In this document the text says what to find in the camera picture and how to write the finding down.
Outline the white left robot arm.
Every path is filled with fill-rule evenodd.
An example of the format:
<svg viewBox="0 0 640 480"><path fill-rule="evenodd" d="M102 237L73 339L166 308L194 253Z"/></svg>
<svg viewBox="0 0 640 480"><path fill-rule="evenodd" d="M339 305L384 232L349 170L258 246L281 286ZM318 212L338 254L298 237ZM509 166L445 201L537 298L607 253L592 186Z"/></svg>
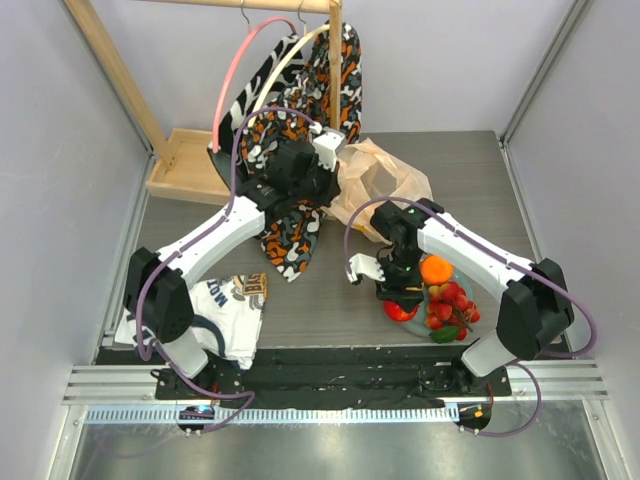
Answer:
<svg viewBox="0 0 640 480"><path fill-rule="evenodd" d="M288 215L296 203L327 206L339 194L337 154L345 140L335 131L280 147L266 171L245 181L228 205L173 244L130 258L123 307L150 328L158 346L181 371L179 388L205 397L213 375L190 327L195 313L189 290L242 242Z"/></svg>

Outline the fake orange fruit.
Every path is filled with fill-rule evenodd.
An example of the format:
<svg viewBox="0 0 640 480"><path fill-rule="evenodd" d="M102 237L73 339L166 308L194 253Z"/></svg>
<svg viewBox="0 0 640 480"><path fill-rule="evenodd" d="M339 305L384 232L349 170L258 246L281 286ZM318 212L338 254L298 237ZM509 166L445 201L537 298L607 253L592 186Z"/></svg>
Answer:
<svg viewBox="0 0 640 480"><path fill-rule="evenodd" d="M453 276L454 266L440 256L430 255L421 261L420 273L425 284L442 285Z"/></svg>

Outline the translucent orange plastic bag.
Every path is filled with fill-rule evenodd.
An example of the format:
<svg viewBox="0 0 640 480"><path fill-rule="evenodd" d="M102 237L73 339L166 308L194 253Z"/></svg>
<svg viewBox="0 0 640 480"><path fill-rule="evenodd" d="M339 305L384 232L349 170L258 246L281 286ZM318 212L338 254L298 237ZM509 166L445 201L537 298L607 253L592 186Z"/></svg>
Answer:
<svg viewBox="0 0 640 480"><path fill-rule="evenodd" d="M322 210L344 225L358 207L373 198L433 199L425 173L386 152L371 139L345 146L338 161L341 192Z"/></svg>

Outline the fake red apple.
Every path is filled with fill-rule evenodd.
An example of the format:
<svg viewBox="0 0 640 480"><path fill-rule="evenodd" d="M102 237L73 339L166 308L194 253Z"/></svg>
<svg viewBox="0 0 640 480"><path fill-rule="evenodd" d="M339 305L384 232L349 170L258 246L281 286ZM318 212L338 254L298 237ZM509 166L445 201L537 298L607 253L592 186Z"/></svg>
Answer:
<svg viewBox="0 0 640 480"><path fill-rule="evenodd" d="M383 302L383 309L387 317L396 323L406 323L411 321L418 312L419 306L416 305L413 309L404 310L399 304L385 300Z"/></svg>

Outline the fake strawberry bunch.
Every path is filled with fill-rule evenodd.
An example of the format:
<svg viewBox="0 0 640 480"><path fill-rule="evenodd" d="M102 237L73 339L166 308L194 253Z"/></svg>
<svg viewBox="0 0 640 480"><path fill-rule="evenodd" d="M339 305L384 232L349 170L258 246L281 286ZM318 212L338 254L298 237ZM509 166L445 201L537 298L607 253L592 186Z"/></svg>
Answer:
<svg viewBox="0 0 640 480"><path fill-rule="evenodd" d="M481 319L476 304L455 281L430 285L427 300L424 324L429 330L429 338L437 344L465 340Z"/></svg>

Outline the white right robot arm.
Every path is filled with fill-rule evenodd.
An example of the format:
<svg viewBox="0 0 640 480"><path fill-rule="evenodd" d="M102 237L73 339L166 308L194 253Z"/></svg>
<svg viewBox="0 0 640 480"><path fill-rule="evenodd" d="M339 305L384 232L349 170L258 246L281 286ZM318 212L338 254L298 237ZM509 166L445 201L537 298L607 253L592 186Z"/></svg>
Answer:
<svg viewBox="0 0 640 480"><path fill-rule="evenodd" d="M378 260L376 295L404 310L423 300L419 261L435 254L462 271L499 302L495 328L467 347L451 371L457 391L472 395L488 375L514 360L533 360L574 322L561 267L498 249L428 199L401 208L385 201L373 228L392 249Z"/></svg>

